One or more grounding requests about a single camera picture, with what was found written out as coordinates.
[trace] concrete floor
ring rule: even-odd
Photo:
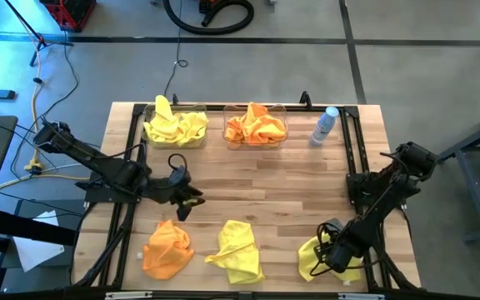
[[[183,1],[183,19],[197,23],[201,19],[197,3]],[[39,32],[60,34],[38,2],[13,2]],[[266,6],[263,0],[252,2],[256,8],[253,23],[224,38],[346,37],[338,0],[278,0],[275,7]],[[438,40],[446,44],[480,41],[480,0],[348,0],[347,8],[357,39]],[[242,9],[229,7],[217,17],[216,24],[237,20],[238,14],[243,15]],[[0,34],[13,33],[21,34],[23,29],[0,2]],[[80,34],[176,35],[177,28],[163,8],[146,0],[98,0]],[[182,36],[193,37],[185,32]],[[155,42],[76,43],[68,51],[79,88],[53,109],[49,118],[69,123],[78,138],[100,144],[111,102],[152,101],[163,92],[175,48],[174,43]],[[0,114],[16,115],[27,127],[31,124],[31,78],[37,71],[28,66],[32,52],[30,42],[0,41],[0,88],[18,93],[14,101],[0,101]],[[356,46],[356,52],[366,101],[381,104],[392,148],[412,140],[438,153],[478,128],[480,47]],[[316,103],[357,103],[348,47],[342,42],[184,43],[181,58],[190,65],[177,70],[168,93],[176,93],[181,101],[295,103],[301,91],[308,90]],[[74,84],[62,47],[49,47],[42,51],[41,59],[45,84],[37,100],[39,112]],[[8,168],[18,143],[14,138],[0,183],[13,179]],[[31,153],[25,146],[17,165],[25,165]],[[71,163],[61,155],[48,157],[57,165]],[[88,174],[83,167],[61,173]],[[6,192],[37,199],[83,198],[72,182],[56,179],[24,182]],[[13,211],[14,205],[12,199],[0,197],[0,209]],[[480,242],[462,242],[462,235],[479,229],[480,224],[458,165],[448,161],[439,167],[408,206],[422,285],[434,292],[480,296]],[[53,270],[47,272],[61,282],[42,282],[45,276],[38,272],[28,273],[28,281],[40,287],[65,283],[64,268],[57,270],[58,277]],[[4,286],[11,292],[21,290],[11,278]]]

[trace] orange towel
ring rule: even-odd
[[[142,270],[155,279],[169,279],[186,266],[193,256],[190,237],[172,220],[160,222],[157,231],[143,245]]]
[[[268,114],[260,104],[249,103],[247,113],[227,121],[225,138],[231,142],[250,145],[271,144],[286,138],[286,128],[281,120]]]

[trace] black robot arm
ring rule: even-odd
[[[398,284],[404,284],[406,280],[401,278],[402,274],[379,242],[378,228],[394,208],[420,192],[417,183],[431,177],[437,157],[413,142],[400,145],[395,153],[383,155],[390,157],[392,163],[381,172],[347,176],[351,201],[367,203],[368,210],[349,221],[342,230],[330,222],[321,224],[320,231],[328,233],[331,242],[321,242],[315,247],[315,253],[332,270],[343,273],[352,257],[361,258],[373,247],[379,259],[386,260],[392,276],[401,279],[397,280]]]
[[[90,193],[95,193],[95,199],[103,199],[111,203],[135,203],[139,198],[150,198],[157,203],[177,204],[177,217],[184,221],[193,206],[204,203],[200,198],[203,193],[191,187],[190,173],[187,170],[186,159],[180,154],[173,154],[168,159],[172,168],[169,177],[152,178],[152,170],[143,157],[137,161],[108,156],[90,147],[85,142],[76,139],[69,126],[64,123],[43,121],[43,128],[33,140],[47,153],[64,153],[94,172],[89,182],[77,182],[76,185]],[[174,167],[173,157],[179,156],[184,166]]]

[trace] vacuum hose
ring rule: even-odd
[[[255,16],[255,9],[253,8],[253,5],[248,2],[248,0],[221,0],[217,2],[210,9],[210,11],[208,11],[208,13],[205,15],[205,18],[203,19],[203,22],[201,22],[201,25],[203,25],[204,27],[208,26],[208,24],[213,20],[214,16],[216,16],[219,11],[229,5],[240,5],[241,7],[246,8],[247,16],[242,21],[231,26],[221,28],[200,28],[188,25],[185,22],[181,21],[181,19],[179,19],[177,15],[175,15],[175,12],[173,12],[172,6],[170,5],[170,0],[163,0],[162,2],[167,15],[177,26],[179,26],[184,31],[199,35],[220,35],[237,32],[238,30],[245,28],[247,25],[249,25],[249,23],[253,20],[253,17]]]

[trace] wooden tabletop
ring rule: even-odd
[[[124,150],[133,102],[112,104],[102,152]],[[381,108],[359,107],[362,133],[370,169],[378,171],[390,160],[379,152],[390,152]],[[148,242],[157,224],[175,218],[175,207],[143,199],[137,206],[127,253],[123,289],[155,290],[249,290],[272,292],[361,292],[366,291],[365,278],[349,286],[330,274],[306,282],[298,273],[298,249],[316,232],[319,223],[338,218],[342,224],[354,217],[348,203],[345,175],[348,163],[343,146],[340,119],[320,148],[310,148],[308,139],[319,112],[289,112],[288,140],[280,150],[232,151],[222,137],[223,115],[208,112],[207,146],[203,149],[170,151],[147,150],[147,164],[153,176],[168,176],[167,159],[171,153],[182,153],[188,161],[192,185],[204,192],[207,202],[195,207],[186,222],[179,226],[192,240],[195,255],[175,277],[159,281],[142,271],[137,255]],[[353,123],[350,133],[355,158],[358,158]],[[142,131],[139,122],[135,142]],[[82,278],[105,247],[113,205],[98,204],[82,223],[74,257],[73,281]],[[125,211],[120,217],[123,220]],[[224,269],[205,263],[207,255],[218,252],[218,234],[227,220],[252,224],[260,249],[262,270],[266,279],[253,285],[230,285]],[[407,276],[420,286],[413,246],[407,224],[400,212],[392,212],[385,222],[387,252]],[[108,282],[113,280],[118,264],[118,249],[112,255]],[[381,279],[376,274],[377,282]]]

